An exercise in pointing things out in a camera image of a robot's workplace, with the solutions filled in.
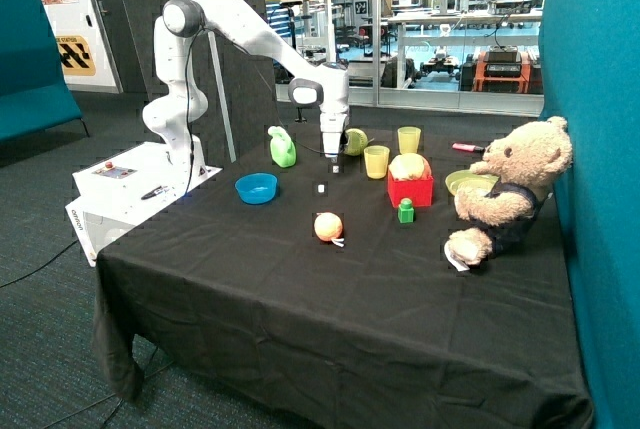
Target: door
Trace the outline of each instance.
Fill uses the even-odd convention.
[[[96,0],[42,0],[72,90],[122,92]]]

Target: teddy bear ear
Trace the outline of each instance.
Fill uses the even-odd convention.
[[[547,119],[547,122],[550,122],[554,126],[558,127],[558,129],[562,129],[563,131],[567,130],[567,120],[564,117],[552,116]]]

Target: glass window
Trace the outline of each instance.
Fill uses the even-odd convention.
[[[544,0],[300,0],[282,10],[283,1],[268,1],[270,24],[309,62],[344,64],[353,103],[527,115],[542,108]],[[286,84],[290,75],[280,75]]]

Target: red box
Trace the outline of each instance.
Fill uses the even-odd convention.
[[[413,207],[430,206],[433,197],[433,177],[423,175],[420,179],[412,181],[396,181],[391,171],[388,171],[387,192],[393,207],[398,207],[405,197],[411,199]]]

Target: green block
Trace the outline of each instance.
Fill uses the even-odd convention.
[[[398,206],[398,219],[402,224],[413,222],[414,209],[411,199],[405,197]]]

